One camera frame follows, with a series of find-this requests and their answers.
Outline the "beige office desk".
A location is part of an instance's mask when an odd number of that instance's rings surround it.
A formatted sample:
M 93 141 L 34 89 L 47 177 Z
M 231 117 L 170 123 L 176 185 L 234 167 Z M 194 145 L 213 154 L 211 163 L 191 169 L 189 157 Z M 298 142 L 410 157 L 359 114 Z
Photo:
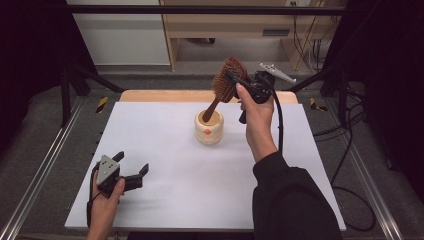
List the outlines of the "beige office desk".
M 259 6 L 287 7 L 286 0 L 159 0 L 162 6 Z M 311 0 L 308 7 L 344 7 L 347 0 Z M 165 14 L 167 37 L 277 38 L 293 70 L 303 65 L 309 42 L 329 40 L 337 29 L 330 16 Z

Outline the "black stand leg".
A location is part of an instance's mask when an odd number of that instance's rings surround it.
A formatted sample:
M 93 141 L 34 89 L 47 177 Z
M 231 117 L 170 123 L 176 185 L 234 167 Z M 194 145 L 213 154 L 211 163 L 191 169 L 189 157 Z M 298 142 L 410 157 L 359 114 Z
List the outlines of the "black stand leg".
M 87 79 L 94 80 L 115 93 L 123 93 L 125 91 L 124 88 L 117 86 L 81 65 L 73 63 L 65 66 L 60 74 L 62 127 L 66 126 L 71 118 L 70 87 L 73 87 L 78 96 L 87 96 L 91 91 L 91 88 L 86 82 Z
M 324 97 L 332 97 L 335 91 L 338 91 L 338 120 L 341 125 L 347 127 L 347 85 L 348 80 L 340 64 L 331 64 L 325 67 L 320 72 L 314 74 L 313 76 L 307 78 L 306 80 L 295 84 L 293 87 L 289 88 L 289 92 L 297 93 L 300 90 L 306 88 L 307 86 L 315 83 L 316 81 L 323 81 L 320 93 Z

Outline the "cream ringed cup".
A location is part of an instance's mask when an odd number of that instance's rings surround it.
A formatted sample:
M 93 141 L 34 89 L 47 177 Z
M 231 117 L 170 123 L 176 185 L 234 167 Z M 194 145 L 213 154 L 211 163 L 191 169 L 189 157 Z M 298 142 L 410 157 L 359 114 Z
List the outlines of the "cream ringed cup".
M 224 134 L 224 118 L 223 115 L 214 111 L 208 122 L 203 120 L 205 110 L 200 111 L 194 118 L 195 137 L 197 140 L 206 145 L 218 143 Z

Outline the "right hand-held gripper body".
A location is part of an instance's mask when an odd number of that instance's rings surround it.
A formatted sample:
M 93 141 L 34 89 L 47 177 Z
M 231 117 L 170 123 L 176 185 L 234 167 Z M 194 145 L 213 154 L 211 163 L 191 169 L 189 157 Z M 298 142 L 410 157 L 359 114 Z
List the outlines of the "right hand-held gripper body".
M 260 63 L 261 71 L 255 73 L 255 77 L 251 78 L 251 87 L 245 88 L 250 94 L 251 98 L 257 103 L 265 103 L 270 96 L 273 96 L 274 99 L 277 99 L 278 96 L 283 97 L 284 103 L 295 103 L 296 96 L 294 93 L 289 91 L 276 91 L 274 88 L 275 78 L 283 79 L 289 83 L 296 83 L 296 80 L 289 77 L 279 69 L 277 69 L 273 64 L 267 65 Z

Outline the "aluminium rail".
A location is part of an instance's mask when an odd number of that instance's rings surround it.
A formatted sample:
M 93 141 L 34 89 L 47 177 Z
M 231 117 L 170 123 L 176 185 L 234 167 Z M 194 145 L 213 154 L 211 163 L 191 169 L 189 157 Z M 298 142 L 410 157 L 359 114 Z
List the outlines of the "aluminium rail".
M 342 127 L 335 100 L 326 98 L 325 104 L 331 123 L 337 127 L 325 143 L 334 146 L 337 153 L 328 166 L 330 183 L 346 224 L 343 236 L 348 240 L 405 240 L 354 142 L 357 135 L 353 126 Z
M 67 123 L 61 127 L 56 134 L 53 143 L 50 145 L 43 161 L 41 162 L 32 181 L 27 187 L 19 204 L 15 208 L 12 216 L 6 225 L 0 231 L 0 240 L 15 240 L 29 212 L 31 211 L 35 200 L 37 199 L 53 165 L 56 162 L 74 124 L 80 115 L 81 108 L 86 102 L 85 98 L 77 97 L 71 109 L 71 115 Z

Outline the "person's left hand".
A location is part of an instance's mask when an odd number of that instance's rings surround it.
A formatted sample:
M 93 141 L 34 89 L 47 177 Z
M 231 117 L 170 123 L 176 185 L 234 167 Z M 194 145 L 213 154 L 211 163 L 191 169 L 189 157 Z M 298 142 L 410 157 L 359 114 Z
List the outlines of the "person's left hand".
M 112 194 L 107 197 L 99 189 L 96 184 L 98 172 L 94 173 L 92 178 L 92 207 L 91 207 L 91 227 L 96 225 L 111 225 L 117 213 L 117 207 L 120 197 L 124 194 L 125 180 L 119 179 L 115 185 Z

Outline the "black frame bar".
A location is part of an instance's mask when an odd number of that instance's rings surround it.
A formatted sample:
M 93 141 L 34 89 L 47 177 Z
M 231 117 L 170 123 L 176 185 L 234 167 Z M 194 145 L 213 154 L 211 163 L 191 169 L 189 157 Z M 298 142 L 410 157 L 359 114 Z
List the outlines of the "black frame bar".
M 217 15 L 318 15 L 342 16 L 343 7 L 259 7 L 259 6 L 193 6 L 193 5 L 68 5 L 66 9 L 81 14 L 217 14 Z

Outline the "wooden paddle hairbrush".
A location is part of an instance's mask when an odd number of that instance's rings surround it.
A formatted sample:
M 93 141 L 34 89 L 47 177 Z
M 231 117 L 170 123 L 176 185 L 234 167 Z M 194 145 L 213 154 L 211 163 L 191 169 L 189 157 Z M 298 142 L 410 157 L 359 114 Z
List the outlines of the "wooden paddle hairbrush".
M 203 120 L 205 122 L 211 119 L 213 112 L 220 102 L 228 103 L 235 96 L 235 85 L 225 76 L 227 70 L 235 73 L 237 77 L 247 76 L 246 67 L 237 58 L 228 57 L 224 60 L 222 67 L 212 80 L 212 89 L 215 94 L 215 99 L 203 115 Z

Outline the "black curtain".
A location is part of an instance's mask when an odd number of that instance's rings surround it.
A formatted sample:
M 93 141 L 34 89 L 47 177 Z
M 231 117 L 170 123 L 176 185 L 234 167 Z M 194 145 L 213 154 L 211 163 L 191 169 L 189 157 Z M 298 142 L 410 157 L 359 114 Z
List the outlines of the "black curtain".
M 325 64 L 366 89 L 390 159 L 424 201 L 424 0 L 347 0 Z
M 60 84 L 65 67 L 96 70 L 66 0 L 0 0 L 0 153 L 28 113 L 30 99 Z

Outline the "person's right hand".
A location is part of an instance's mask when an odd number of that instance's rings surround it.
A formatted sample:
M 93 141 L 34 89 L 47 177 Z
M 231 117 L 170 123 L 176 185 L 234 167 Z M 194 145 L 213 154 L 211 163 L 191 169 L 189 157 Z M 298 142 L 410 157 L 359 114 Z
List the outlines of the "person's right hand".
M 241 101 L 241 109 L 246 111 L 246 139 L 253 158 L 259 162 L 264 157 L 277 151 L 271 134 L 274 99 L 270 97 L 265 103 L 257 104 L 249 92 L 241 85 L 236 85 Z

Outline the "wooden table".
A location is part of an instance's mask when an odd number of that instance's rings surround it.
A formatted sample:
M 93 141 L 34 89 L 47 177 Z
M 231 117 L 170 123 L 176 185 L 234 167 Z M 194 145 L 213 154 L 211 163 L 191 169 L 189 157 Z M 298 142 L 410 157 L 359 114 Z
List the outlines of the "wooden table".
M 206 102 L 215 98 L 211 90 L 126 90 L 120 102 Z

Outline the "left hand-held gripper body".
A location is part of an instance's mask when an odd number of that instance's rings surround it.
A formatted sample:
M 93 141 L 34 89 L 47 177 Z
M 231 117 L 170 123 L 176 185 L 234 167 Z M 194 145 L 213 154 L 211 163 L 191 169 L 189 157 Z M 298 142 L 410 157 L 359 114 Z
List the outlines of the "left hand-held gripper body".
M 119 179 L 124 179 L 124 191 L 130 191 L 143 186 L 143 178 L 139 173 L 131 176 L 120 175 L 120 161 L 115 162 L 113 157 L 102 155 L 94 166 L 92 173 L 98 172 L 96 184 L 98 189 L 107 197 L 112 194 Z

